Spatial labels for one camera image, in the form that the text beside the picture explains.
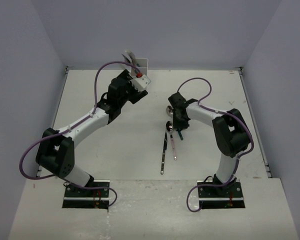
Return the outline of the pink handled spoon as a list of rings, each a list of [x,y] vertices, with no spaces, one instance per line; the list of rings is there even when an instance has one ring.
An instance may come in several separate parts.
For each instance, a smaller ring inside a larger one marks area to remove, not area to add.
[[[170,137],[170,144],[171,144],[171,148],[172,148],[173,159],[176,161],[178,158],[177,158],[177,152],[176,152],[176,147],[175,147],[175,141],[173,138],[174,128],[173,128],[172,122],[167,121],[165,124],[165,128],[166,128],[166,132],[169,134],[169,137]]]

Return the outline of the teal handled spoon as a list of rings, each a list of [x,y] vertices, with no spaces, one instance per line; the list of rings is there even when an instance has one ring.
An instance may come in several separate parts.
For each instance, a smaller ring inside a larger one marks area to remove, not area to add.
[[[168,106],[166,107],[166,113],[167,113],[167,115],[168,115],[171,119],[173,119],[173,108],[172,108],[172,106],[168,105]],[[183,140],[184,140],[184,137],[183,137],[183,135],[182,135],[182,133],[181,133],[181,130],[180,130],[180,129],[176,129],[175,131],[178,133],[180,140],[183,141]]]

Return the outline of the teal handled knife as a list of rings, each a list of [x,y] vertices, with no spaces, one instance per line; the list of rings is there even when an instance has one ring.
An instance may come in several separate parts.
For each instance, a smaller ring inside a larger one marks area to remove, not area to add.
[[[128,58],[126,55],[124,55],[124,54],[121,54],[122,56],[123,56],[123,58],[124,58],[124,61],[126,62],[126,63],[129,63],[129,64],[132,64],[133,66],[137,66],[137,63],[135,62],[135,60],[133,59],[133,58]]]

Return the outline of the dark dotted handled knife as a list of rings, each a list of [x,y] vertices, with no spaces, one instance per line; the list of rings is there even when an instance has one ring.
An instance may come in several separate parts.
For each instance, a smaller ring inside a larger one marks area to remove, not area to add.
[[[165,157],[166,157],[166,150],[168,146],[168,135],[165,132],[164,133],[164,141],[163,141],[163,150],[162,150],[162,156],[161,156],[161,167],[160,167],[160,174],[164,174],[164,168],[165,168]]]

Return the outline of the teal handled fork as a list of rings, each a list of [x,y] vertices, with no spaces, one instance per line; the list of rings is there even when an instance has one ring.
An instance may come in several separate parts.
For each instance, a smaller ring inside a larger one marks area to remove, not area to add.
[[[130,57],[132,64],[134,66],[140,67],[140,65],[139,65],[139,63],[138,63],[138,61],[136,59],[135,54],[131,50],[126,50],[125,52]]]

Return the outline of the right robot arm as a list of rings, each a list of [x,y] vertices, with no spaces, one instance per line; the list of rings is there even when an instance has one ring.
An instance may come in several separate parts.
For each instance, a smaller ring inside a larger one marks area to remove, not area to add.
[[[242,156],[254,149],[254,140],[241,112],[233,108],[225,111],[201,104],[200,100],[186,100],[179,91],[172,94],[168,101],[172,108],[172,120],[167,121],[165,128],[170,138],[172,151],[175,153],[173,132],[185,130],[195,120],[212,127],[216,145],[221,153],[220,162],[212,183],[217,196],[223,197],[231,191],[235,174]]]

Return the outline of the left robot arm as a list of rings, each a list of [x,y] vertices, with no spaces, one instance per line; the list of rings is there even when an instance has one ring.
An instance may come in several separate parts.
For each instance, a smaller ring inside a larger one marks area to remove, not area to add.
[[[137,103],[148,92],[150,79],[142,73],[131,76],[127,70],[112,79],[107,92],[86,115],[68,125],[43,133],[35,161],[54,176],[76,186],[82,196],[93,193],[94,178],[75,164],[75,148],[96,130],[109,125],[127,102]]]

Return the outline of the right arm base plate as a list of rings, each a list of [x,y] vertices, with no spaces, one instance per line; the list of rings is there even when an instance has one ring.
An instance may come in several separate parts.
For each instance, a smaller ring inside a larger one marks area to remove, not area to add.
[[[241,182],[236,178],[227,186],[198,188],[199,207],[205,209],[243,209],[245,208]]]

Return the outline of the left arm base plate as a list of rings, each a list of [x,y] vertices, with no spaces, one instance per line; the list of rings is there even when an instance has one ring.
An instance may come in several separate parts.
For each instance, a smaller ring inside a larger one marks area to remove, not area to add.
[[[110,180],[94,180],[91,187],[100,188],[97,190],[77,188],[68,182],[64,182],[63,186],[63,209],[109,209]]]

